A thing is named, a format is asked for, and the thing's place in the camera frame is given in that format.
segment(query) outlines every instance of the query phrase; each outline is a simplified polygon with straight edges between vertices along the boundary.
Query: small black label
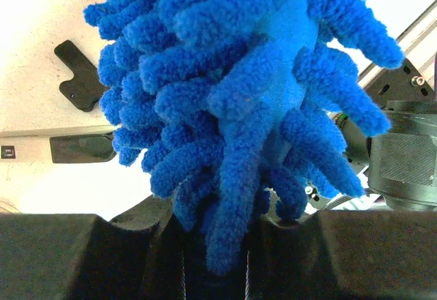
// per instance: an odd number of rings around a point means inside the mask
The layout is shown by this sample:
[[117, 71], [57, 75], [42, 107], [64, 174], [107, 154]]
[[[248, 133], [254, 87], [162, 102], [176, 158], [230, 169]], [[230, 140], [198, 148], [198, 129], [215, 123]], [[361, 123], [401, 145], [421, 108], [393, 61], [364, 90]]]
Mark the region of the small black label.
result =
[[15, 147], [13, 145], [1, 146], [2, 159], [15, 159]]

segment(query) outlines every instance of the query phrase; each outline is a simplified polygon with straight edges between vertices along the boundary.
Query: black cylindrical motor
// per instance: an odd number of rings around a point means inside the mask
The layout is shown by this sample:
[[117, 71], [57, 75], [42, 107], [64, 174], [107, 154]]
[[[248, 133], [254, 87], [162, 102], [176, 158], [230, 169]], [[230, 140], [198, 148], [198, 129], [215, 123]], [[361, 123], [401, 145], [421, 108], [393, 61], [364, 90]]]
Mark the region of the black cylindrical motor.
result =
[[371, 140], [369, 187], [392, 209], [437, 207], [437, 102], [388, 101], [392, 129]]

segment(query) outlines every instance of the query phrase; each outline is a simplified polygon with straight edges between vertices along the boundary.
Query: hole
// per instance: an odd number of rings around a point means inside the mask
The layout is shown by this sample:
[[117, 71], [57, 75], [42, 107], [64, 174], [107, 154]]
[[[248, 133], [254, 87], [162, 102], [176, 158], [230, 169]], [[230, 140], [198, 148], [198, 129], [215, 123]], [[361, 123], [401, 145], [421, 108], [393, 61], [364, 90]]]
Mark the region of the hole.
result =
[[379, 92], [379, 95], [384, 95], [385, 93], [387, 93], [387, 90], [389, 90], [390, 85], [386, 84]]

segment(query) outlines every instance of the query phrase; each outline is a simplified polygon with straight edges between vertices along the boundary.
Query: blue fabric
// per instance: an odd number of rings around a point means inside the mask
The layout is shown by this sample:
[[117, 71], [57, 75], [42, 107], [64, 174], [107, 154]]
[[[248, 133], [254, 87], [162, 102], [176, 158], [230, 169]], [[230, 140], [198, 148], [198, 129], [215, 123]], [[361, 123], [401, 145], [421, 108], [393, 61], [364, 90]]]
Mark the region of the blue fabric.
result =
[[201, 226], [209, 270], [232, 270], [268, 209], [265, 189], [287, 220], [305, 209], [309, 181], [325, 196], [363, 194], [324, 110], [344, 111], [369, 136], [390, 124], [358, 87], [354, 62], [326, 42], [386, 68], [404, 60], [363, 0], [108, 0], [85, 18], [115, 40], [98, 72], [111, 87], [102, 110], [122, 125], [120, 163], [147, 148], [152, 192], [173, 198], [185, 230]]

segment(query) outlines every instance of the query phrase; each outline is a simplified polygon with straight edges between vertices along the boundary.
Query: fuzzy blue strand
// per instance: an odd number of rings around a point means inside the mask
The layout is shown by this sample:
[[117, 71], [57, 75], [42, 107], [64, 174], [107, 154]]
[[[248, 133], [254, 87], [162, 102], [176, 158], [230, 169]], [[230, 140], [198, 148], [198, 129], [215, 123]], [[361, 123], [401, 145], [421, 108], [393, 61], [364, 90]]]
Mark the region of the fuzzy blue strand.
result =
[[152, 192], [172, 197], [184, 228], [206, 233], [207, 264], [225, 275], [251, 222], [279, 194], [295, 219], [303, 187], [358, 196], [345, 142], [323, 109], [367, 135], [388, 120], [356, 84], [358, 69], [324, 44], [338, 39], [377, 65], [404, 56], [363, 0], [108, 0], [86, 21], [115, 40], [102, 51], [100, 104], [123, 165], [143, 149]]

